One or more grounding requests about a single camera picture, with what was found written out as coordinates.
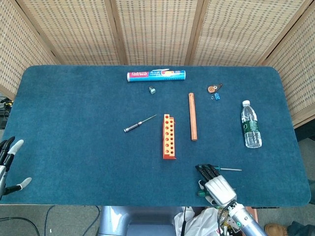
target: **shoe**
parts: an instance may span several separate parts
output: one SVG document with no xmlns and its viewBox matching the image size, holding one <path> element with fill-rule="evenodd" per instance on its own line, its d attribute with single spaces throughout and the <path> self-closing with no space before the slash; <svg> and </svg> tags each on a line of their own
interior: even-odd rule
<svg viewBox="0 0 315 236">
<path fill-rule="evenodd" d="M 267 224 L 264 227 L 268 236 L 288 236 L 286 227 L 278 224 Z"/>
</svg>

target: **water bottle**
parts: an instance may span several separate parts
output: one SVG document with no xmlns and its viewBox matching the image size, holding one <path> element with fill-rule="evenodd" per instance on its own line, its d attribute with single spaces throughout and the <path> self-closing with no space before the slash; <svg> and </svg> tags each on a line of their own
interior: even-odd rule
<svg viewBox="0 0 315 236">
<path fill-rule="evenodd" d="M 245 135 L 245 144 L 248 148 L 259 148 L 262 140 L 258 128 L 257 116 L 250 101 L 243 101 L 242 124 Z"/>
</svg>

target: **green bottle label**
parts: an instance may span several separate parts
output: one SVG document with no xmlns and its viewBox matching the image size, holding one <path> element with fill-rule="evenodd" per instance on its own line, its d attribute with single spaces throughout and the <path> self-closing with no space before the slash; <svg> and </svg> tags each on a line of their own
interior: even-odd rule
<svg viewBox="0 0 315 236">
<path fill-rule="evenodd" d="M 252 131 L 259 131 L 258 122 L 256 120 L 248 120 L 243 122 L 244 134 Z"/>
</svg>

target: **small blue object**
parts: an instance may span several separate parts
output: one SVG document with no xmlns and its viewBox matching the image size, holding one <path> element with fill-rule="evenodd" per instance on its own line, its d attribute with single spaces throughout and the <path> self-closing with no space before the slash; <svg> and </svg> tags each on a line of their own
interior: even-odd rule
<svg viewBox="0 0 315 236">
<path fill-rule="evenodd" d="M 220 95 L 216 92 L 215 93 L 215 99 L 218 101 L 218 100 L 220 100 Z"/>
</svg>

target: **wicker panel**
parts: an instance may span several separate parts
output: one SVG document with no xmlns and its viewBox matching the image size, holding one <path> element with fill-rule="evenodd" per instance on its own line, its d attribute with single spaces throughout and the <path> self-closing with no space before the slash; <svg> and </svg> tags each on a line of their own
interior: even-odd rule
<svg viewBox="0 0 315 236">
<path fill-rule="evenodd" d="M 104 0 L 24 0 L 65 64 L 119 64 Z"/>
<path fill-rule="evenodd" d="M 315 104 L 315 6 L 267 59 L 282 78 L 291 115 Z"/>
<path fill-rule="evenodd" d="M 1 91 L 13 99 L 26 68 L 55 62 L 8 0 L 0 1 L 0 33 Z"/>
<path fill-rule="evenodd" d="M 130 64 L 183 65 L 197 0 L 117 0 Z"/>
<path fill-rule="evenodd" d="M 303 0 L 211 0 L 194 65 L 255 65 Z"/>
</svg>

